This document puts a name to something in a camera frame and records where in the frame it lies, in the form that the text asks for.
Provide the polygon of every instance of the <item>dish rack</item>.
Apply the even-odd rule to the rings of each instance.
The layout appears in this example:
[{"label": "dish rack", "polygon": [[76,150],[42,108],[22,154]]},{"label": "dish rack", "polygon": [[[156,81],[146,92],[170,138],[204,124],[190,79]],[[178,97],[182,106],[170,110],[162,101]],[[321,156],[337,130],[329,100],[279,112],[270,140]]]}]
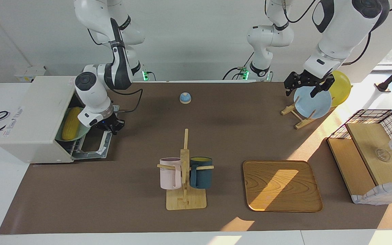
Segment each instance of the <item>dish rack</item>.
[{"label": "dish rack", "polygon": [[[117,112],[119,110],[119,105],[113,105],[113,110]],[[106,158],[110,148],[113,133],[104,131],[98,150],[89,152],[85,152],[82,150],[86,135],[77,139],[76,141],[59,143],[63,147],[63,149],[65,149],[67,153],[71,155],[72,159],[74,160]]]}]

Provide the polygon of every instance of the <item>corn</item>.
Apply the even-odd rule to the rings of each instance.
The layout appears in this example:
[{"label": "corn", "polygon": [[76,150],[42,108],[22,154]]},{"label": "corn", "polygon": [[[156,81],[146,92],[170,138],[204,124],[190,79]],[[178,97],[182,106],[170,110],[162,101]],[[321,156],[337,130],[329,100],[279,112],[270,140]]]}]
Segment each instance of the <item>corn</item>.
[{"label": "corn", "polygon": [[81,112],[79,107],[73,107],[70,109],[66,121],[64,122],[63,131],[61,132],[61,138],[65,141],[70,141],[76,138],[80,121],[78,120],[78,114]]}]

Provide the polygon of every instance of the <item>wooden mug stand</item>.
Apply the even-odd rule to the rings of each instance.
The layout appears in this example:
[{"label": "wooden mug stand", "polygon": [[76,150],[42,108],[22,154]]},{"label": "wooden mug stand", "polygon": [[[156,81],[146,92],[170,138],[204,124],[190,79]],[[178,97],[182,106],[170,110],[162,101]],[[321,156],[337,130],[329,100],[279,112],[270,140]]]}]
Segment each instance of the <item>wooden mug stand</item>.
[{"label": "wooden mug stand", "polygon": [[[207,207],[207,195],[205,189],[196,189],[190,186],[190,151],[188,148],[189,130],[185,129],[184,149],[181,149],[181,183],[176,190],[167,190],[166,209],[183,210],[199,209]],[[157,164],[157,167],[175,170],[173,166]],[[198,166],[197,170],[214,169],[214,166]]]},{"label": "wooden mug stand", "polygon": [[309,115],[305,119],[302,118],[301,116],[299,116],[299,114],[294,111],[294,110],[296,110],[296,103],[297,103],[297,101],[299,101],[299,99],[300,99],[300,96],[297,97],[297,99],[294,101],[294,103],[292,105],[289,105],[288,107],[285,107],[285,109],[280,112],[282,116],[287,115],[288,113],[292,113],[297,118],[299,118],[300,122],[294,126],[296,130],[305,127],[306,125],[310,124],[311,122],[313,122],[316,119],[316,118],[311,118],[314,115],[314,113],[316,112],[316,110],[314,110],[311,113],[311,115]]}]

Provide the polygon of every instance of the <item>blue plate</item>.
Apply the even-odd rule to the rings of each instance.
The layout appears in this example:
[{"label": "blue plate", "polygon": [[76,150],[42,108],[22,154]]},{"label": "blue plate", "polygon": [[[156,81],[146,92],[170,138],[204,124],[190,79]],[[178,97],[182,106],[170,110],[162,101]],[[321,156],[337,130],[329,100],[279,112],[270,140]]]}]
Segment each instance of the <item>blue plate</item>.
[{"label": "blue plate", "polygon": [[322,91],[318,93],[314,98],[311,98],[311,91],[315,87],[304,86],[298,88],[294,93],[294,101],[299,97],[296,103],[296,110],[302,116],[308,118],[311,113],[315,110],[315,113],[311,118],[321,118],[326,115],[331,109],[332,97],[329,91]]}]

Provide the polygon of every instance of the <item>mug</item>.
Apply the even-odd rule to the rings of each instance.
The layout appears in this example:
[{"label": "mug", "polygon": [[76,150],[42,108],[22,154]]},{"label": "mug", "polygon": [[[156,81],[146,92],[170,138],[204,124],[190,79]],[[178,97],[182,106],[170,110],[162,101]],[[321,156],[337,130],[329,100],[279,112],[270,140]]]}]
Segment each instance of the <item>mug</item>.
[{"label": "mug", "polygon": [[197,189],[208,189],[211,187],[212,169],[196,170],[198,166],[211,166],[213,159],[210,157],[190,158],[190,186]]},{"label": "mug", "polygon": [[160,159],[160,164],[175,167],[175,170],[160,168],[160,187],[165,190],[181,188],[181,159],[166,157]]}]

